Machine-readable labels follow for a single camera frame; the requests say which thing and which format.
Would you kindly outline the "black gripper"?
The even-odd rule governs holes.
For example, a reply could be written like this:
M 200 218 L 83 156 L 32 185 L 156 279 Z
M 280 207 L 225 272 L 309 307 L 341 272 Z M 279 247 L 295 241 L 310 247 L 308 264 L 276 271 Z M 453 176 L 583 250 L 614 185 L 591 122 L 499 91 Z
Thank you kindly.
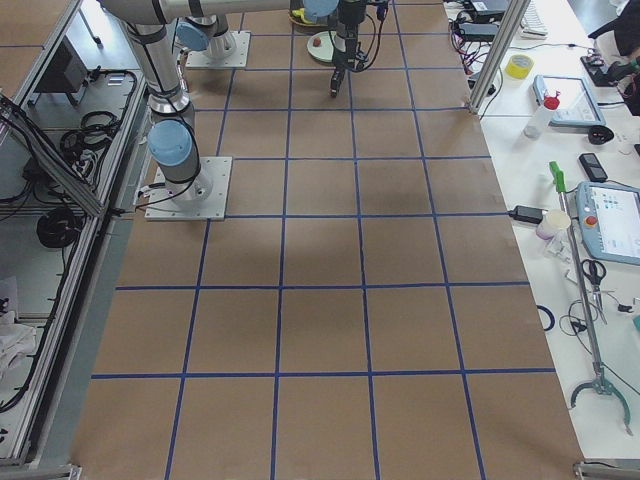
M 341 85 L 345 78 L 347 69 L 343 66 L 336 66 L 330 79 L 330 97 L 337 98 Z

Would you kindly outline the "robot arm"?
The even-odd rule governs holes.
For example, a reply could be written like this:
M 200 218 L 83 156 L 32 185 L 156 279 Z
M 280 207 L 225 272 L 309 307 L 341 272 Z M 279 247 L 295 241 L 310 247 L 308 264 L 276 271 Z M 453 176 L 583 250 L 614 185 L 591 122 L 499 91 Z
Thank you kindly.
M 133 54 L 149 88 L 152 127 L 148 149 L 164 175 L 168 195 L 143 204 L 144 210 L 160 208 L 197 217 L 211 197 L 212 176 L 203 166 L 195 139 L 194 108 L 181 85 L 177 56 L 167 26 L 182 18 L 196 22 L 196 32 L 206 43 L 215 34 L 226 35 L 226 15 L 283 10 L 287 1 L 102 1 L 123 25 Z
M 331 63 L 334 72 L 330 80 L 330 95 L 335 98 L 347 72 L 359 73 L 368 68 L 368 53 L 361 49 L 360 24 L 367 15 L 369 1 L 302 1 L 303 19 L 311 23 L 325 21 L 332 45 Z M 195 12 L 182 15 L 176 33 L 189 51 L 201 52 L 210 59 L 222 60 L 236 50 L 225 13 L 206 14 L 196 6 Z

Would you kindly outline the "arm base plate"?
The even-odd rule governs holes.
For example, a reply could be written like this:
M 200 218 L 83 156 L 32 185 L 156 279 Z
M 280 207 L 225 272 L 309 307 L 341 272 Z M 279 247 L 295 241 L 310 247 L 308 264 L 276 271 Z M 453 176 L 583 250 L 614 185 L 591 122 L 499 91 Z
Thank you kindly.
M 167 183 L 157 167 L 154 181 L 163 186 L 150 191 L 144 216 L 149 221 L 225 219 L 233 159 L 201 157 L 200 173 L 192 184 Z
M 227 31 L 212 38 L 187 40 L 188 69 L 243 69 L 247 65 L 251 33 Z

